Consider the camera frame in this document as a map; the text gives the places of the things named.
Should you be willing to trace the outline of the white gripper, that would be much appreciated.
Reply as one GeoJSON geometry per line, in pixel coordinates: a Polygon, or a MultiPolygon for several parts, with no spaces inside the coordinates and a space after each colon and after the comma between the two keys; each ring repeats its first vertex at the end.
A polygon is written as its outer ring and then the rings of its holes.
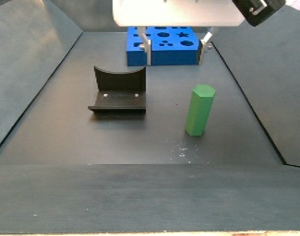
{"type": "Polygon", "coordinates": [[[245,20],[231,0],[112,0],[112,17],[120,27],[136,26],[147,65],[151,43],[144,27],[209,27],[199,40],[198,63],[202,64],[217,27],[234,27],[245,20]]]}

